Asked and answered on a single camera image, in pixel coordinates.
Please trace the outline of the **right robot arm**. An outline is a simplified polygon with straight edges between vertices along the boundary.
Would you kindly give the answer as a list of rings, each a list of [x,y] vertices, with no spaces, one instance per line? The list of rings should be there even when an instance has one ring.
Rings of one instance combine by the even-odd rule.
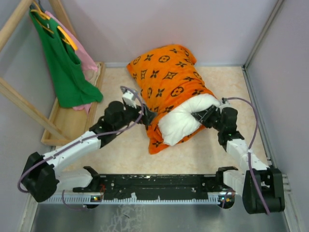
[[[283,177],[279,169],[263,163],[237,129],[238,111],[226,104],[212,105],[192,113],[197,122],[218,131],[218,142],[239,168],[219,170],[216,187],[221,191],[232,189],[242,197],[249,214],[275,213],[285,210]]]

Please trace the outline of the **orange patterned pillowcase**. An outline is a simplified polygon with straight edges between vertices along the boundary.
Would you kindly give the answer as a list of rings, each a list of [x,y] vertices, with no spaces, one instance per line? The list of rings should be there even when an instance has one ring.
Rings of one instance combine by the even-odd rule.
[[[191,51],[180,44],[169,44],[138,56],[127,65],[127,70],[140,87],[140,93],[148,108],[156,112],[147,136],[149,153],[157,154],[169,147],[163,143],[158,127],[159,120],[181,103],[200,94],[211,94],[195,69],[197,60]],[[186,136],[178,144],[186,142],[199,131]]]

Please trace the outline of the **green tank top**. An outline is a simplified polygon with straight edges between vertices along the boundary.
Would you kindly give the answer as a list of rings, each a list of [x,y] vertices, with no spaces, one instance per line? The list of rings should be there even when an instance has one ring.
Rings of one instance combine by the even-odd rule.
[[[30,11],[29,16],[42,42],[59,105],[63,108],[73,108],[101,102],[101,91],[85,79],[80,59],[72,47],[61,40],[63,35],[57,30],[59,24],[52,18],[42,19],[36,12]],[[54,34],[42,28],[36,19],[49,27]]]

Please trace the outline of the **yellow clothes hanger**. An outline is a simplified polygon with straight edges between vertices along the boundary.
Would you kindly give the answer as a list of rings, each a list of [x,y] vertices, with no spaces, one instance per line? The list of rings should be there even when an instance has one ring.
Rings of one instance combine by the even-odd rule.
[[[48,16],[46,13],[44,13],[41,10],[39,4],[35,0],[32,1],[32,5],[34,5],[34,8],[32,8],[30,10],[31,12],[36,12],[44,20],[50,20],[51,19],[50,16]],[[54,32],[51,29],[49,29],[49,27],[46,27],[43,24],[41,24],[41,22],[38,19],[36,19],[36,21],[41,25],[42,28],[44,28],[45,30],[47,30],[50,33],[54,34]],[[78,50],[77,45],[75,44],[73,39],[64,31],[64,29],[61,26],[57,26],[57,30],[59,30],[62,33],[62,35],[63,35],[61,40],[64,41],[65,43],[69,44],[74,51],[77,51]]]

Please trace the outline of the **white pillow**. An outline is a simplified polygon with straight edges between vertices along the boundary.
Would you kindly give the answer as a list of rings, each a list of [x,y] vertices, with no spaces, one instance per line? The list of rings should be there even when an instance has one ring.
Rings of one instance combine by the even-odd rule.
[[[201,123],[192,116],[192,113],[204,111],[213,105],[219,107],[221,103],[211,94],[200,94],[191,97],[164,115],[158,122],[163,143],[174,146],[186,136],[196,132],[201,127]]]

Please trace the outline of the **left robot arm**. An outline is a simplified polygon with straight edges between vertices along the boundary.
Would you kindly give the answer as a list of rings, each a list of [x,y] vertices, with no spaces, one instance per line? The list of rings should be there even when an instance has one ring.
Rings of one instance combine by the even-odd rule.
[[[32,153],[18,180],[19,191],[30,193],[39,203],[66,190],[76,193],[99,191],[101,177],[93,168],[85,166],[75,171],[65,171],[65,168],[103,148],[134,125],[149,126],[155,117],[156,113],[145,104],[111,102],[97,123],[79,138],[43,155]]]

